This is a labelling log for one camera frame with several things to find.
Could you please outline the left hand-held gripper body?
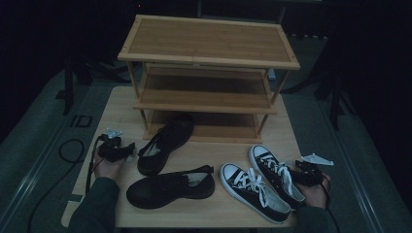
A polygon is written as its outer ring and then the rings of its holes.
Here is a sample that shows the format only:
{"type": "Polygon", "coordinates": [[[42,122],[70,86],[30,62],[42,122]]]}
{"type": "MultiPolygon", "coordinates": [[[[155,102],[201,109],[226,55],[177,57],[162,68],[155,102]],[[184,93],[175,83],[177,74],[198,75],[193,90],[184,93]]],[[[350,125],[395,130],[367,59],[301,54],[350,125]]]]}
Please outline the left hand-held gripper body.
{"type": "Polygon", "coordinates": [[[105,134],[101,134],[98,139],[103,142],[98,148],[99,156],[110,162],[116,162],[127,157],[126,149],[122,148],[122,131],[108,129],[105,134]]]}

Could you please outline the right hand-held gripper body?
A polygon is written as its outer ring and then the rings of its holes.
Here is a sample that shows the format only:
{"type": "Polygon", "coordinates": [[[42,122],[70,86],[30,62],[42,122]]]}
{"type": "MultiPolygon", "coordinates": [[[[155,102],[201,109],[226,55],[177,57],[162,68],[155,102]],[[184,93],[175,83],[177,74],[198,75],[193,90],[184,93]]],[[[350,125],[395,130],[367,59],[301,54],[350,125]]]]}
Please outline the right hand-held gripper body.
{"type": "Polygon", "coordinates": [[[323,182],[324,175],[318,166],[333,166],[334,162],[312,153],[302,156],[300,160],[294,162],[294,165],[298,168],[298,171],[291,170],[292,180],[295,183],[313,186],[323,182]]]}

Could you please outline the black leather shoe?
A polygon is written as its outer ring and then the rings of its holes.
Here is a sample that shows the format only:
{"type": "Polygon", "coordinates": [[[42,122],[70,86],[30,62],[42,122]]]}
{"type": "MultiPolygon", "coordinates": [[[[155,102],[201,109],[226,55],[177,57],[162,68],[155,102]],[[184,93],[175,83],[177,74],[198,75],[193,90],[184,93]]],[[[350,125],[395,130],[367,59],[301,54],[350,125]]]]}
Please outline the black leather shoe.
{"type": "Polygon", "coordinates": [[[164,207],[177,199],[205,199],[215,191],[214,168],[199,168],[147,177],[133,183],[126,199],[137,208],[152,210],[164,207]]]}
{"type": "Polygon", "coordinates": [[[171,152],[191,137],[193,117],[181,114],[160,128],[152,139],[138,151],[137,169],[144,176],[157,175],[165,166],[171,152]]]}

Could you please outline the black and white canvas sneaker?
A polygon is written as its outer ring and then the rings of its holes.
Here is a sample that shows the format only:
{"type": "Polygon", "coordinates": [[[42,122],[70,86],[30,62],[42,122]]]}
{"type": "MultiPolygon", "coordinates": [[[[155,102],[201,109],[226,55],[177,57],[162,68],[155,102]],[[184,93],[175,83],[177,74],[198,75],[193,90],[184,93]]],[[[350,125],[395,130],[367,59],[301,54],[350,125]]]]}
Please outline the black and white canvas sneaker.
{"type": "Polygon", "coordinates": [[[233,198],[268,221],[280,224],[288,219],[291,206],[262,180],[254,168],[243,170],[236,164],[225,163],[220,170],[220,179],[233,198]]]}
{"type": "Polygon", "coordinates": [[[290,168],[285,162],[280,162],[276,155],[263,145],[252,146],[249,158],[253,167],[265,177],[293,211],[301,207],[305,197],[293,184],[290,168]]]}

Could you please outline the wooden three-tier shoe rack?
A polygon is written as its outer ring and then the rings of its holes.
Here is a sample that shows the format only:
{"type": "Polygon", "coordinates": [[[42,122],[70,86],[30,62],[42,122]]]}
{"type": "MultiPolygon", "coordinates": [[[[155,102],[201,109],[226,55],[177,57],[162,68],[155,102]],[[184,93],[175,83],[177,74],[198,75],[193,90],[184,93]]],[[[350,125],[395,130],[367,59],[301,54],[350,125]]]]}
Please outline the wooden three-tier shoe rack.
{"type": "Polygon", "coordinates": [[[261,142],[280,92],[270,70],[300,67],[279,24],[187,17],[137,16],[118,58],[142,65],[130,77],[145,139],[189,113],[197,142],[261,142]]]}

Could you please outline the person's left hand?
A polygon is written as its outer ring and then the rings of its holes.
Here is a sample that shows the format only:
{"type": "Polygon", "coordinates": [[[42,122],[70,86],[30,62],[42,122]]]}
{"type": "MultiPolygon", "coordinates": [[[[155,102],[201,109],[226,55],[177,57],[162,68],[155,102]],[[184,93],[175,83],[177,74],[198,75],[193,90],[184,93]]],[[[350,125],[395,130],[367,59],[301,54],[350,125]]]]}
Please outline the person's left hand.
{"type": "Polygon", "coordinates": [[[121,159],[116,162],[110,162],[99,155],[95,156],[94,175],[95,178],[108,178],[116,180],[120,175],[120,170],[126,159],[121,159]]]}

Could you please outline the person's right hand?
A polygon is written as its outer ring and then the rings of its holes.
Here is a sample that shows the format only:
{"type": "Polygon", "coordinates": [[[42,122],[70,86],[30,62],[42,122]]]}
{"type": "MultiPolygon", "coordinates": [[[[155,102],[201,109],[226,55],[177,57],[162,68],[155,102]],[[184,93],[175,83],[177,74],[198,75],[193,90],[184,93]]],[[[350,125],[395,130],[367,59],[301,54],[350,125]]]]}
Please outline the person's right hand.
{"type": "Polygon", "coordinates": [[[327,207],[327,190],[330,187],[329,184],[330,176],[324,174],[323,181],[321,184],[306,186],[297,183],[295,186],[300,190],[300,192],[305,196],[305,204],[308,207],[316,207],[325,209],[327,207]]]}

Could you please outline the dark metal stand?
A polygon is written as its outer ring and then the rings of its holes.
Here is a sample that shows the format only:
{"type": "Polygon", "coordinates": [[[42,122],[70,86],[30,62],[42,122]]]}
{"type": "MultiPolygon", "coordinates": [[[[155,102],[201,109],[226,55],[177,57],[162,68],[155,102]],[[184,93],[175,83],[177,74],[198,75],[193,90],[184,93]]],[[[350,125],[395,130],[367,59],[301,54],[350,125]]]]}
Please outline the dark metal stand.
{"type": "Polygon", "coordinates": [[[315,90],[317,100],[326,100],[331,96],[329,120],[335,130],[339,129],[338,114],[340,100],[347,101],[341,95],[343,88],[343,39],[338,32],[333,32],[315,62],[309,77],[301,83],[282,90],[282,93],[291,94],[298,92],[313,83],[320,83],[315,90]]]}
{"type": "Polygon", "coordinates": [[[64,88],[59,90],[56,99],[64,101],[63,115],[67,116],[74,104],[74,77],[80,84],[90,85],[92,77],[90,67],[92,60],[80,53],[66,57],[64,61],[64,88]]]}

